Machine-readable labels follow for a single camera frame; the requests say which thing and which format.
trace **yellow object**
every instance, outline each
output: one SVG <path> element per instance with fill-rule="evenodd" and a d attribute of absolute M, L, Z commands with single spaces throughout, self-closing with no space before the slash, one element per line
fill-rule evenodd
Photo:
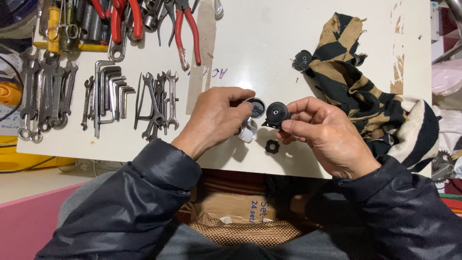
<path fill-rule="evenodd" d="M 0 82 L 0 102 L 4 105 L 16 105 L 21 99 L 20 86 L 8 81 Z"/>
<path fill-rule="evenodd" d="M 48 47 L 47 43 L 41 42 L 34 42 L 34 46 L 39 49 L 46 49 Z M 108 52 L 108 46 L 97 44 L 79 44 L 78 50 Z"/>
<path fill-rule="evenodd" d="M 48 40 L 48 47 L 47 49 L 53 53 L 61 53 L 59 49 L 59 35 L 58 35 L 58 28 L 59 21 L 60 21 L 60 14 L 61 11 L 59 8 L 55 6 L 50 6 L 48 8 L 50 10 L 50 18 L 48 20 L 48 30 L 47 30 L 47 40 Z"/>
<path fill-rule="evenodd" d="M 18 138 L 15 136 L 0 136 L 0 147 L 4 145 L 16 144 Z M 16 171 L 36 165 L 51 156 L 48 155 L 30 155 L 16 152 L 16 147 L 0 148 L 0 173 L 1 171 Z M 48 162 L 41 164 L 34 169 L 57 167 L 73 164 L 77 161 L 75 158 L 56 157 Z"/>

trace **hand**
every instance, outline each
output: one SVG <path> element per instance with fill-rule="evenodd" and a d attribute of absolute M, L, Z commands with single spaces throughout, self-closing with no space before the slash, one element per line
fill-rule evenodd
<path fill-rule="evenodd" d="M 307 143 L 330 175 L 355 179 L 381 167 L 356 127 L 336 106 L 307 97 L 289 103 L 287 109 L 292 118 L 282 122 L 276 138 L 283 144 Z"/>
<path fill-rule="evenodd" d="M 201 93 L 191 118 L 171 144 L 197 160 L 209 148 L 228 140 L 252 115 L 251 103 L 230 107 L 230 102 L 254 96 L 253 90 L 240 87 L 212 87 Z"/>

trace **black jacket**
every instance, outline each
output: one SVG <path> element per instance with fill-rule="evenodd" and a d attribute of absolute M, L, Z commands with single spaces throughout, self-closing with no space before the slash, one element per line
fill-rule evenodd
<path fill-rule="evenodd" d="M 335 180 L 374 235 L 376 250 L 393 259 L 462 259 L 462 220 L 432 180 L 393 157 L 380 163 L 359 179 Z M 36 259 L 145 259 L 200 176 L 182 151 L 151 142 L 69 215 Z"/>

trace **white table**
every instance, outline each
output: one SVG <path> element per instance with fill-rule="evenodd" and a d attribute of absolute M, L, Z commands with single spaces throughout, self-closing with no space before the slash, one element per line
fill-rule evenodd
<path fill-rule="evenodd" d="M 202 0 L 200 4 L 212 5 L 213 0 Z M 220 73 L 213 77 L 216 71 L 208 71 L 212 73 L 210 87 L 250 88 L 255 90 L 256 96 L 264 100 L 266 105 L 275 101 L 287 104 L 305 96 L 319 95 L 314 85 L 310 83 L 310 86 L 303 75 L 292 68 L 292 59 L 300 50 L 314 51 L 322 26 L 331 19 L 334 12 L 338 12 L 367 18 L 363 27 L 366 32 L 359 39 L 361 45 L 358 49 L 358 53 L 369 55 L 359 67 L 366 77 L 385 92 L 390 92 L 392 86 L 394 92 L 402 91 L 405 95 L 415 95 L 430 103 L 431 43 L 427 2 L 222 0 L 222 4 L 225 14 L 216 22 L 211 68 L 227 71 L 222 77 Z M 177 131 L 169 130 L 167 136 L 159 132 L 159 137 L 167 142 L 178 135 L 189 119 L 186 100 L 189 79 L 193 76 L 182 71 L 175 41 L 168 48 L 166 43 L 170 30 L 171 22 L 167 18 L 161 27 L 162 47 L 158 46 L 156 33 L 145 33 L 144 40 L 138 46 L 128 44 L 125 59 L 117 64 L 122 67 L 128 85 L 135 89 L 140 72 L 149 71 L 154 75 L 169 69 L 178 72 L 176 95 L 180 101 L 177 102 L 176 116 L 180 128 Z M 191 63 L 192 34 L 186 21 L 183 23 L 182 39 Z M 207 54 L 201 54 L 203 60 Z M 127 119 L 102 125 L 99 139 L 94 137 L 92 126 L 87 131 L 83 131 L 80 126 L 85 96 L 84 81 L 94 75 L 95 61 L 106 59 L 106 53 L 81 53 L 77 60 L 79 70 L 71 106 L 72 115 L 67 127 L 43 134 L 40 144 L 19 141 L 18 152 L 109 161 L 130 161 L 138 154 L 146 145 L 146 141 L 141 139 L 141 133 L 147 122 L 140 121 L 138 129 L 133 129 L 135 94 L 128 98 Z M 403 87 L 399 84 L 400 80 L 404 82 Z M 202 82 L 203 89 L 206 87 L 205 82 Z M 141 114 L 148 114 L 147 104 L 148 101 L 145 101 Z M 259 124 L 263 121 L 264 117 L 257 120 Z M 275 155 L 266 153 L 264 147 L 269 139 L 274 139 L 274 133 L 275 130 L 260 127 L 256 139 L 250 144 L 232 137 L 210 149 L 199 163 L 205 168 L 330 178 L 306 144 L 281 146 Z M 430 170 L 427 168 L 421 173 L 429 176 Z"/>

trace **scissors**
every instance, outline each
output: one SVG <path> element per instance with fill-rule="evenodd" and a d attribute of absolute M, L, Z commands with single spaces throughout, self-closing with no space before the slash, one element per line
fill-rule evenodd
<path fill-rule="evenodd" d="M 58 30 L 60 28 L 65 28 L 64 30 L 66 32 L 66 36 L 69 37 L 70 39 L 77 38 L 79 36 L 79 27 L 77 25 L 74 25 L 74 24 L 68 24 L 67 18 L 70 17 L 70 16 L 66 15 L 66 0 L 61 0 L 61 8 L 60 8 L 60 10 L 61 10 L 61 12 L 60 12 L 60 15 L 59 15 L 59 24 L 58 24 L 58 26 L 49 27 L 45 32 L 48 40 L 50 40 L 50 41 L 56 40 L 58 38 L 58 36 L 59 36 Z M 56 32 L 55 37 L 53 37 L 53 38 L 51 38 L 50 35 L 49 35 L 50 29 L 55 30 L 55 32 Z"/>

